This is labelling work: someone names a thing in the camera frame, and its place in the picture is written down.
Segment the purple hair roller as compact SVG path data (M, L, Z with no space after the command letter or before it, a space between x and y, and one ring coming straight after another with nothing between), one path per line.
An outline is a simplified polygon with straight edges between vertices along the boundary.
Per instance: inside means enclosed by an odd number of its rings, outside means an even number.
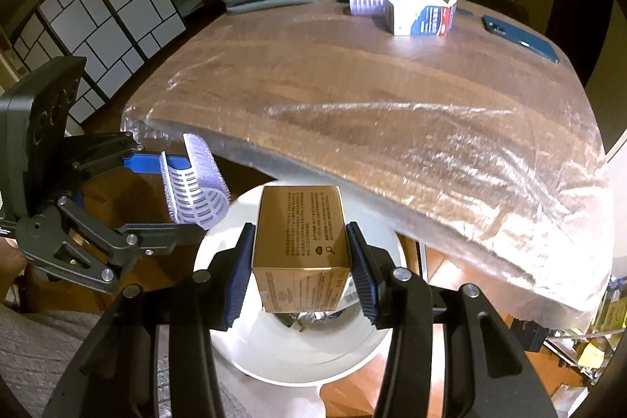
M175 224L196 224L204 230L218 225L230 208L230 191L207 143L184 134L188 165L175 168L174 159L160 154L161 180L170 219Z
M384 17L387 12L386 0L349 0L352 16Z

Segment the gold cardboard box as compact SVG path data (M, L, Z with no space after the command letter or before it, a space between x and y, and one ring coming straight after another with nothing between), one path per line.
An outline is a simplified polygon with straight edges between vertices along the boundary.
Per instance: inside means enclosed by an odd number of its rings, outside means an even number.
M252 271L267 312L336 311L351 267L338 187L264 187Z

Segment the white medicine box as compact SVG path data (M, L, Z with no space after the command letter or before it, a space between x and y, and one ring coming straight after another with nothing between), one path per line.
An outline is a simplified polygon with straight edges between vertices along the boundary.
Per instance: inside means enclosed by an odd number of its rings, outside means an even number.
M444 37L453 25L457 0L384 0L384 9L394 36Z

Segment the white round trash bin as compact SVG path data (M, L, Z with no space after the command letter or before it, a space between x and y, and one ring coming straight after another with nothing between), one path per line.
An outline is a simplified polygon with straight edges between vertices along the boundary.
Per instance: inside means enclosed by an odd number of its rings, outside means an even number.
M209 231L197 252L194 271L206 270L217 252L235 246L244 223L257 223L264 187L292 185L270 181L246 191L230 206L227 216ZM345 220L356 222L363 238L386 249L396 266L407 267L400 240L393 229L378 220L367 206L342 191ZM389 350L391 330L376 330L361 313L359 303L338 318L285 326L264 311L254 276L233 327L213 332L212 344L242 373L270 384L287 387L317 386L349 376L378 354Z

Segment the grey knitted cloth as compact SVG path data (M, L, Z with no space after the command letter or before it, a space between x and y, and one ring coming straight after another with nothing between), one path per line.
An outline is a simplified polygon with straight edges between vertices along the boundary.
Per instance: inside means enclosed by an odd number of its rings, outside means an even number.
M1 307L1 376L33 417L42 416L58 380L100 316Z

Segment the shoji sliding door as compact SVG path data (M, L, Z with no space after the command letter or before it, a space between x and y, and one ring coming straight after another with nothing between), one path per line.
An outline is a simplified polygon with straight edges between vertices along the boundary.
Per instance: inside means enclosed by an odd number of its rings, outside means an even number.
M80 125L184 31L172 0L42 0L11 42L29 71L54 57L85 58L69 110Z

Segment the blue smartphone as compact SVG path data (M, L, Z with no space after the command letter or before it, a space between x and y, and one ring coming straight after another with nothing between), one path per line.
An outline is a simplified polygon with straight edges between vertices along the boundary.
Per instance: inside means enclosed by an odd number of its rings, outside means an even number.
M547 40L492 16L484 15L481 21L490 34L525 48L552 63L560 63L560 58Z

